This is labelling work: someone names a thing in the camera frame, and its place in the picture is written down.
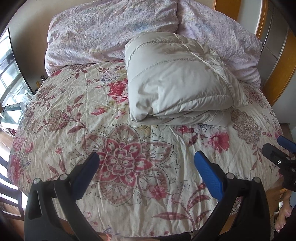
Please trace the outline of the person's bare foot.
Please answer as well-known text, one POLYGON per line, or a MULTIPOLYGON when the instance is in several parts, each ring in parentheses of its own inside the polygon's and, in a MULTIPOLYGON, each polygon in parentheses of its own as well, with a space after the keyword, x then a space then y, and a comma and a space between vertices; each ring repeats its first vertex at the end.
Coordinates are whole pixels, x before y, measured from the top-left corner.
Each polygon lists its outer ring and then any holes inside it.
POLYGON ((290 217, 291 213, 292 207, 290 206, 290 198, 288 197, 283 201, 283 206, 281 207, 275 222, 275 230, 277 232, 280 232, 280 230, 285 226, 287 222, 286 219, 290 217))

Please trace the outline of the window with frame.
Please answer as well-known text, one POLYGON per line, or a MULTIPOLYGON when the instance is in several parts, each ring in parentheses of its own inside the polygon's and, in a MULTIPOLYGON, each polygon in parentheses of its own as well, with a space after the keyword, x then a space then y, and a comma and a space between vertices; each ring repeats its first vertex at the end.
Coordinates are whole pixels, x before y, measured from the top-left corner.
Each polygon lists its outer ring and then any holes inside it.
POLYGON ((16 62, 10 30, 1 37, 1 125, 16 130, 34 94, 16 62))

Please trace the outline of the beige puffy down jacket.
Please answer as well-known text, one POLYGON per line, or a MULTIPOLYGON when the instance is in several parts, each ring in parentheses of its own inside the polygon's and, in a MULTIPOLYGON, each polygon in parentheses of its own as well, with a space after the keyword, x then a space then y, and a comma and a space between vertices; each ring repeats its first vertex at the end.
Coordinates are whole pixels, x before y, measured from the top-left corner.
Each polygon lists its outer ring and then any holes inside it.
POLYGON ((244 89, 208 46, 175 33, 141 33, 125 46, 129 116, 145 125, 227 126, 244 89))

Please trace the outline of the dark wooden chair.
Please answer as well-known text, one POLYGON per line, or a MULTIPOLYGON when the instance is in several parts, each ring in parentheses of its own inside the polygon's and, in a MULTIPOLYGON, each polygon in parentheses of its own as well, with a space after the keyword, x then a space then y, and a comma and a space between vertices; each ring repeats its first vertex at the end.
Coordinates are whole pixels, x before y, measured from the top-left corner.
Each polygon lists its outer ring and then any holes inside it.
POLYGON ((22 206, 22 192, 4 174, 7 171, 8 162, 1 158, 1 204, 2 212, 8 218, 24 221, 24 210, 22 206))

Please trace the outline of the wooden curved headboard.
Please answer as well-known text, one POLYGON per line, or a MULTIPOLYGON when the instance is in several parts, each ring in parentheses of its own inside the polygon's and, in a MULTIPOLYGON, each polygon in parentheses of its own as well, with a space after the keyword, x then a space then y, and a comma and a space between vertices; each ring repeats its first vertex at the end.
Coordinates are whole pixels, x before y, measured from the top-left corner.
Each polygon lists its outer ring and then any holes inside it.
POLYGON ((295 76, 295 35, 275 1, 214 1, 213 8, 236 20, 262 42, 261 88, 274 105, 295 76))

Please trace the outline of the floral bed quilt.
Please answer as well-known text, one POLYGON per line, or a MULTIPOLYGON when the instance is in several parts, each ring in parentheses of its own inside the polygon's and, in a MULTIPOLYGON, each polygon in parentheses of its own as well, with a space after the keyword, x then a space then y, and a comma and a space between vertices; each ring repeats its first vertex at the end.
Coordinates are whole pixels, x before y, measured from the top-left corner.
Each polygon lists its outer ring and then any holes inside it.
POLYGON ((226 127, 147 126, 130 120, 123 61, 64 67, 41 85, 14 137, 8 178, 25 194, 35 178, 57 179, 92 153, 100 166, 80 210, 97 232, 123 237, 198 230, 214 210, 194 166, 202 151, 236 178, 279 178, 264 156, 282 129, 263 93, 243 88, 248 106, 231 110, 226 127))

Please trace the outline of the pink crinkled pillow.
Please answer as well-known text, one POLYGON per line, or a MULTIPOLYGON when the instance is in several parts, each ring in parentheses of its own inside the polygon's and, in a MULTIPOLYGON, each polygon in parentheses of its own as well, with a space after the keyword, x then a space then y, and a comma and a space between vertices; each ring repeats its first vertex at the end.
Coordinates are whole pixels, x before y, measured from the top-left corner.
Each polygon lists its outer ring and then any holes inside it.
POLYGON ((238 80, 260 87, 257 65, 262 43, 255 34, 196 1, 178 1, 177 17, 179 35, 207 45, 218 53, 238 80))
POLYGON ((64 66, 124 59, 142 32, 175 32, 177 1, 92 1, 55 15, 47 34, 48 75, 64 66))

